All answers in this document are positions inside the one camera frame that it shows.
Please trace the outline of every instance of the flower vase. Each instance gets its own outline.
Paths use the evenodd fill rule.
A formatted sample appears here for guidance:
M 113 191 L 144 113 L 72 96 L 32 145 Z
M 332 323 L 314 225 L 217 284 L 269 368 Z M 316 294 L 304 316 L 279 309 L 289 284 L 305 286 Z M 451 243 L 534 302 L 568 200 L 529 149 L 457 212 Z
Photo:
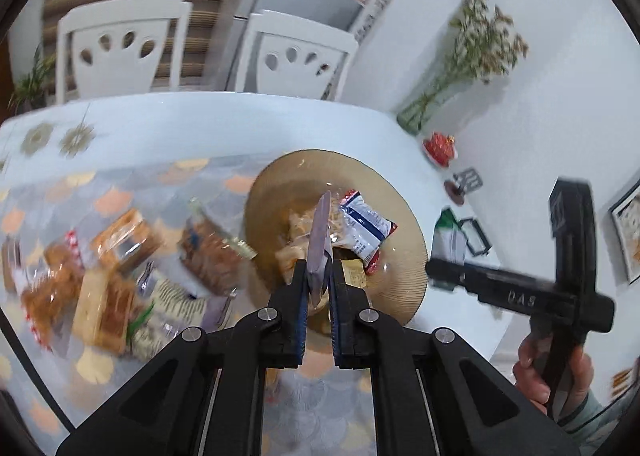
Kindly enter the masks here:
M 433 117 L 440 104 L 434 96 L 424 94 L 398 113 L 396 121 L 404 131 L 415 137 Z

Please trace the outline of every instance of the white chair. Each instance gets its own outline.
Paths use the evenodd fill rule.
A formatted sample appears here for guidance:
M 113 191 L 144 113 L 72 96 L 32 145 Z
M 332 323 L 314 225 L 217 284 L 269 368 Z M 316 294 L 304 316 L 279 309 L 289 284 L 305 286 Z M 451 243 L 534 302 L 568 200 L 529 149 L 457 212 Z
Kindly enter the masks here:
M 65 102 L 68 34 L 81 99 L 146 93 L 173 19 L 169 90 L 178 90 L 190 16 L 184 0 L 107 0 L 71 9 L 58 22 L 56 104 Z
M 245 91 L 254 62 L 257 93 L 319 99 L 333 79 L 338 100 L 357 49 L 353 34 L 344 30 L 279 12 L 251 14 L 235 91 Z

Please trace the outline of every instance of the human hand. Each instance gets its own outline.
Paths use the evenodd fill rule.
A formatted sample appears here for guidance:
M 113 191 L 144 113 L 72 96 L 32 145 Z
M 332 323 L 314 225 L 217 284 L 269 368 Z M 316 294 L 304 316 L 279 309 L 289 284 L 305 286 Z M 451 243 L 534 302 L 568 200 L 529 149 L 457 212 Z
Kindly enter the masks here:
M 528 335 L 518 348 L 518 362 L 513 366 L 516 388 L 526 396 L 534 406 L 546 413 L 546 404 L 551 393 L 549 386 L 533 367 L 533 361 L 544 352 L 548 352 L 551 338 L 535 340 Z M 574 387 L 562 408 L 562 415 L 571 414 L 585 399 L 593 382 L 593 363 L 582 346 L 574 349 L 569 359 L 569 367 L 574 374 Z

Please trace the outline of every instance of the potted plant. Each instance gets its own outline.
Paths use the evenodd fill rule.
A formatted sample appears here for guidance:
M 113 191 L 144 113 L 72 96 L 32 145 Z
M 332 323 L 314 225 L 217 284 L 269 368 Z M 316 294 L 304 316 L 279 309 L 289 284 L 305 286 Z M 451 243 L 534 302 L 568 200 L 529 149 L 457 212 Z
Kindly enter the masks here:
M 460 13 L 449 25 L 457 29 L 452 49 L 444 57 L 427 89 L 405 107 L 396 120 L 417 135 L 435 110 L 459 89 L 480 79 L 484 84 L 496 75 L 507 75 L 518 58 L 527 57 L 529 45 L 522 36 L 511 37 L 513 19 L 495 7 L 489 14 L 488 0 L 463 0 Z
M 31 72 L 16 83 L 14 93 L 9 100 L 9 107 L 14 110 L 14 115 L 44 108 L 47 105 L 46 84 L 55 65 L 55 54 L 43 58 L 40 47 L 36 49 Z

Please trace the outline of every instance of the framed picture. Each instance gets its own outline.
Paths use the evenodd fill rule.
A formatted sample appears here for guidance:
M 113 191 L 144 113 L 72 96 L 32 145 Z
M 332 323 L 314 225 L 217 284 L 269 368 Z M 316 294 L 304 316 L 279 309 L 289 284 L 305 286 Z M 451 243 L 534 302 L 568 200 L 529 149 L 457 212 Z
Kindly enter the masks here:
M 626 276 L 632 283 L 640 277 L 640 181 L 610 209 L 610 213 L 618 231 Z

